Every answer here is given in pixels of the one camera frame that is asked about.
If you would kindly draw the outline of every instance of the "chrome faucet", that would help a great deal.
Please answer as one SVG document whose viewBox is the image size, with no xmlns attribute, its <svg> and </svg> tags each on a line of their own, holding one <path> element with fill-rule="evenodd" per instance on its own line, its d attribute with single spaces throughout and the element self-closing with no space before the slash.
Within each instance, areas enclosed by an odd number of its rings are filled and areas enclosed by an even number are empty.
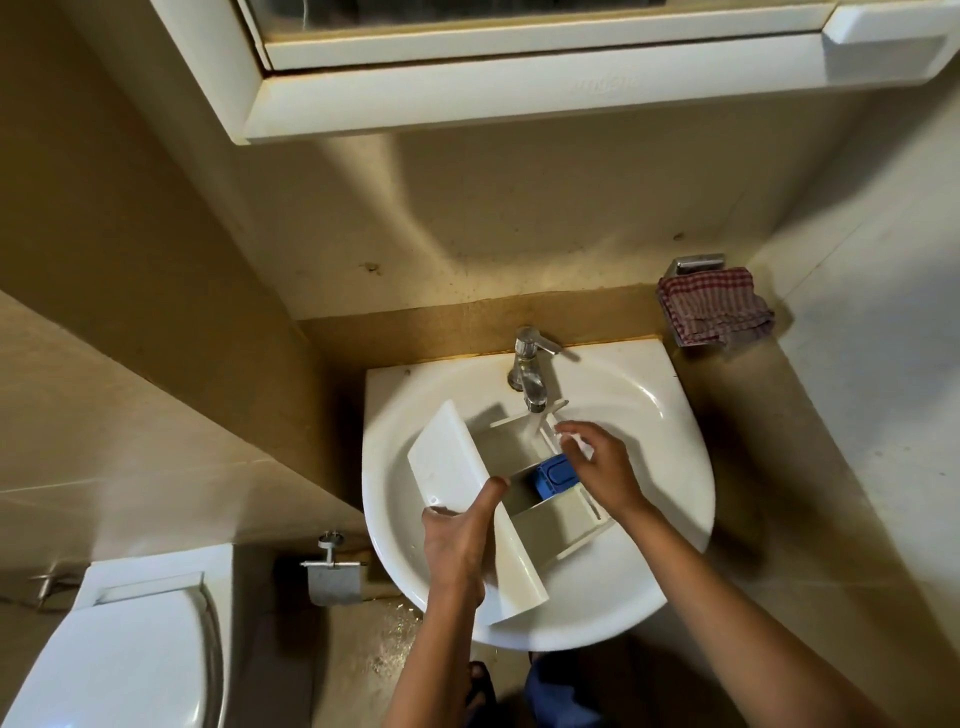
<svg viewBox="0 0 960 728">
<path fill-rule="evenodd" d="M 534 413 L 542 412 L 547 404 L 546 384 L 543 383 L 540 363 L 537 361 L 537 351 L 540 349 L 551 354 L 564 350 L 560 344 L 540 336 L 540 332 L 533 327 L 520 327 L 516 330 L 516 356 L 514 367 L 507 375 L 507 383 L 523 393 L 527 409 Z"/>
</svg>

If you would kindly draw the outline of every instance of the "toilet seat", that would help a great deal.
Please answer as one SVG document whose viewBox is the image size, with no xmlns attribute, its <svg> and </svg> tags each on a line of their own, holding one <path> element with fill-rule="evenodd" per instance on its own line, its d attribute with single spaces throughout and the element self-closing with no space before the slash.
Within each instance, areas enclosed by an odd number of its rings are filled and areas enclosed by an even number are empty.
<svg viewBox="0 0 960 728">
<path fill-rule="evenodd" d="M 73 609 L 43 648 L 3 728 L 209 728 L 221 647 L 197 587 Z"/>
</svg>

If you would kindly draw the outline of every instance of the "checkered cloth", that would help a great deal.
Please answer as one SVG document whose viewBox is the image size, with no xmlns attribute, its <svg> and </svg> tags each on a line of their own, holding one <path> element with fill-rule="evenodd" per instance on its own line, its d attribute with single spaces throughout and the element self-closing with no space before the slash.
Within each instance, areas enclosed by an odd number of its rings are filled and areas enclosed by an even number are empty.
<svg viewBox="0 0 960 728">
<path fill-rule="evenodd" d="M 746 268 L 660 279 L 657 297 L 682 346 L 754 341 L 774 327 L 774 312 L 754 293 Z"/>
</svg>

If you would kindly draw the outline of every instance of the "forearm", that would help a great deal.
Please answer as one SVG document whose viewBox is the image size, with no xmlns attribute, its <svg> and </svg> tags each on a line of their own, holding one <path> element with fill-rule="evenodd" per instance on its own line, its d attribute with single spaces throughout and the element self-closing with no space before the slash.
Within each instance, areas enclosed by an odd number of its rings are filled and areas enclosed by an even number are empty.
<svg viewBox="0 0 960 728">
<path fill-rule="evenodd" d="M 430 590 L 385 728 L 453 728 L 462 723 L 475 606 L 466 588 Z"/>
<path fill-rule="evenodd" d="M 726 582 L 658 511 L 637 510 L 623 525 L 751 725 L 890 725 L 842 674 Z"/>
</svg>

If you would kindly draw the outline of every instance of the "blue plastic part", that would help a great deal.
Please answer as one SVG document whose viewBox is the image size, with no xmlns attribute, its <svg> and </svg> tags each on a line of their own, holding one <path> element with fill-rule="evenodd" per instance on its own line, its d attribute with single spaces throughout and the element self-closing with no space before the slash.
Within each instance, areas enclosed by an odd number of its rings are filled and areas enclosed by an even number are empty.
<svg viewBox="0 0 960 728">
<path fill-rule="evenodd" d="M 566 455 L 554 455 L 537 465 L 532 473 L 537 493 L 544 500 L 562 493 L 580 482 L 577 474 L 566 459 Z"/>
</svg>

